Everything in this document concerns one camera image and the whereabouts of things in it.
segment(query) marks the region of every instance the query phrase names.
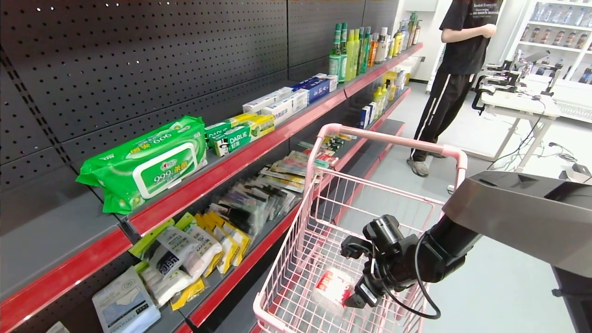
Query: pegboard wall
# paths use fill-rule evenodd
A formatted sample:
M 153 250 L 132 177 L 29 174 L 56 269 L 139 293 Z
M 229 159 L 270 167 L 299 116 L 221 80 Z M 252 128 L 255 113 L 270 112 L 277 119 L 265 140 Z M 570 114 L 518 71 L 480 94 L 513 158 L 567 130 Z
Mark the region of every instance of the pegboard wall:
M 206 123 L 230 117 L 240 109 L 222 107 L 229 100 L 326 63 L 336 23 L 392 26 L 396 7 L 379 0 L 2 1 L 2 185 L 79 162 L 183 114 Z M 26 168 L 33 161 L 42 167 Z

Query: black pegboard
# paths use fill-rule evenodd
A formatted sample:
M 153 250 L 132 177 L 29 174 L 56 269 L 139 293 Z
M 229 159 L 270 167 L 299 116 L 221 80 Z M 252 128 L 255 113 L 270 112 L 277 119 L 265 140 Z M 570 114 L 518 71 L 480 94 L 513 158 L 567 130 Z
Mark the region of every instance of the black pegboard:
M 372 32 L 380 32 L 381 27 L 387 27 L 392 34 L 392 28 L 397 15 L 398 0 L 366 0 L 363 25 L 372 27 Z
M 51 147 L 52 143 L 3 65 L 0 66 L 0 89 L 0 164 Z
M 1 2 L 2 47 L 60 141 L 286 69 L 280 1 Z
M 80 161 L 156 129 L 185 114 L 203 116 L 206 124 L 213 124 L 241 113 L 241 105 L 248 102 L 241 101 L 241 96 L 251 94 L 249 101 L 253 100 L 256 98 L 252 96 L 253 92 L 261 91 L 266 87 L 269 87 L 268 92 L 271 92 L 280 88 L 282 86 L 280 83 L 285 82 L 286 79 L 286 71 L 276 72 L 235 87 L 222 89 L 191 101 L 157 110 L 145 116 L 123 121 L 62 144 L 73 161 Z
M 62 323 L 73 333 L 101 332 L 102 330 L 98 322 L 98 317 L 94 308 L 92 308 L 92 302 L 89 302 L 89 300 L 95 293 L 108 285 L 109 282 L 113 281 L 113 279 L 121 275 L 136 262 L 137 259 L 132 257 L 128 252 L 123 253 L 105 267 L 102 267 L 95 274 L 91 275 L 84 281 L 81 281 L 77 286 L 70 289 L 66 294 L 51 303 L 48 307 L 39 311 L 29 320 L 22 323 L 14 332 L 45 332 L 57 321 L 62 321 Z M 91 305 L 90 309 L 77 311 L 77 308 L 85 305 L 87 308 L 89 304 Z M 79 313 L 82 317 L 71 315 L 73 312 Z
M 361 27 L 364 3 L 364 0 L 288 0 L 289 66 L 326 57 L 333 47 L 335 24 L 347 22 L 348 29 Z

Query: wet wipes pack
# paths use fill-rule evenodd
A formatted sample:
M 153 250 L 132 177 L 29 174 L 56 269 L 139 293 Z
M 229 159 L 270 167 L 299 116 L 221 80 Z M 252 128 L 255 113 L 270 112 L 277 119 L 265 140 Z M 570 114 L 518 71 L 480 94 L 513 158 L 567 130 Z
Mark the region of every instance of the wet wipes pack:
M 104 213 L 130 213 L 207 164 L 204 123 L 184 116 L 86 160 L 76 181 L 104 188 Z

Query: table leg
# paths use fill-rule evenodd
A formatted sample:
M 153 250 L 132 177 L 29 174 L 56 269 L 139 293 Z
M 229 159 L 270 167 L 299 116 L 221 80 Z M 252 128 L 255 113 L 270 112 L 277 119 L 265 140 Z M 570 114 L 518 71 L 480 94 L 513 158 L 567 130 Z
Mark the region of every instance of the table leg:
M 539 146 L 541 140 L 545 136 L 545 133 L 547 133 L 547 130 L 551 126 L 552 121 L 545 121 L 545 120 L 541 119 L 540 123 L 542 124 L 542 128 L 538 131 L 533 131 L 536 133 L 535 134 L 535 141 L 532 143 L 532 145 L 530 145 L 530 147 L 528 148 L 528 151 L 526 152 L 526 155 L 520 161 L 520 164 L 518 164 L 518 167 L 516 168 L 516 172 L 522 172 L 524 170 L 524 167 L 528 163 L 528 160 L 530 159 L 532 154 L 535 153 L 536 148 Z

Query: black pants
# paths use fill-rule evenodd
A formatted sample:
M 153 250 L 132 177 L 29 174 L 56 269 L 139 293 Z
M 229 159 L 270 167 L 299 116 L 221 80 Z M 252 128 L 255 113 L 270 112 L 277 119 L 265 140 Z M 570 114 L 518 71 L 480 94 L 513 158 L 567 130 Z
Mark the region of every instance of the black pants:
M 437 143 L 438 136 L 450 126 L 461 109 L 471 89 L 471 79 L 472 75 L 447 74 L 438 70 L 414 139 Z M 411 150 L 414 161 L 423 162 L 426 157 L 426 151 Z

